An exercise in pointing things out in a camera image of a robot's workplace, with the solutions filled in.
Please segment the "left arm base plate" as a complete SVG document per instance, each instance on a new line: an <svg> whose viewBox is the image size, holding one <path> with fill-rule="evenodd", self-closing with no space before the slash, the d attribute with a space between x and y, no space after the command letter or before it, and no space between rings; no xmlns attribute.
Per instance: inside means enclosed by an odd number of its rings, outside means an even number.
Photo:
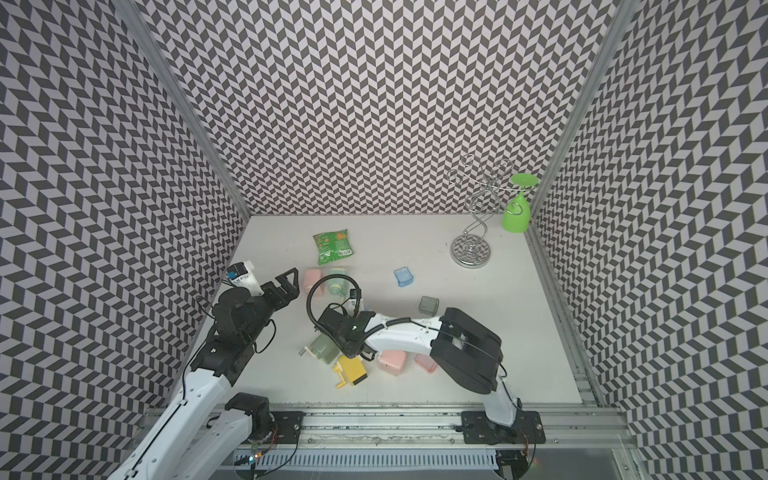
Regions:
<svg viewBox="0 0 768 480"><path fill-rule="evenodd" d="M258 413L252 417L249 439L269 445L296 444L299 441L305 414L302 411Z"/></svg>

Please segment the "sage green pencil sharpener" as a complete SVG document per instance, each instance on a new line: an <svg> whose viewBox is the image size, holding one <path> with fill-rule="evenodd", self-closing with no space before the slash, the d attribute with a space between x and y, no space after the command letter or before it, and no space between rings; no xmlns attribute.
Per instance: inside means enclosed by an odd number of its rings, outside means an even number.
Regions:
<svg viewBox="0 0 768 480"><path fill-rule="evenodd" d="M319 334L312 342L303 346L299 350L298 355L309 355L315 360L331 365L340 355L340 349L330 337L325 334Z"/></svg>

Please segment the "blue transparent tray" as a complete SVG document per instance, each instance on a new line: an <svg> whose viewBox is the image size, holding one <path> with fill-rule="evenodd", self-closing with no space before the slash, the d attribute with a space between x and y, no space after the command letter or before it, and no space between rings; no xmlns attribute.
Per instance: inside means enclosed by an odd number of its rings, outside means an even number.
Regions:
<svg viewBox="0 0 768 480"><path fill-rule="evenodd" d="M414 276L408 267L401 267L394 271L394 275L399 287L406 287L413 283Z"/></svg>

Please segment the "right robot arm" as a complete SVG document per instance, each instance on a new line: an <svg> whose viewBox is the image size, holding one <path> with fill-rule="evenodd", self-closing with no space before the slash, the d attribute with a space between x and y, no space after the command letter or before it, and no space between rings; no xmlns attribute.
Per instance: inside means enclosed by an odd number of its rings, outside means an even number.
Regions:
<svg viewBox="0 0 768 480"><path fill-rule="evenodd" d="M369 359L390 350L430 357L459 387L481 397L490 422L515 423L519 406L505 384L502 340L462 310L413 319L328 306L320 316L308 317L348 358Z"/></svg>

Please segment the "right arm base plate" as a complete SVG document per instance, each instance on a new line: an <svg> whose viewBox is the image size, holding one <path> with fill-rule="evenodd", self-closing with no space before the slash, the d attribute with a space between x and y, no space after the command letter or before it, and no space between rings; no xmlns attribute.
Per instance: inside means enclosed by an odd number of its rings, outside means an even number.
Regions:
<svg viewBox="0 0 768 480"><path fill-rule="evenodd" d="M464 411L455 430L462 434L465 444L525 446L546 443L541 416L535 411L519 411L511 426L490 421L482 411Z"/></svg>

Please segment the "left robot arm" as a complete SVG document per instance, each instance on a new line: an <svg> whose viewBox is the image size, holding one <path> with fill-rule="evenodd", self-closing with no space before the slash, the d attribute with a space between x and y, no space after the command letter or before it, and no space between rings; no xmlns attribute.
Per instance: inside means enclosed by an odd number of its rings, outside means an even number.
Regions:
<svg viewBox="0 0 768 480"><path fill-rule="evenodd" d="M213 325L184 367L178 392L111 478L208 479L238 445L271 433L268 399L247 393L233 396L213 426L198 432L255 355L274 313L298 298L299 272L260 284L253 265L239 262L226 278L230 285L212 305Z"/></svg>

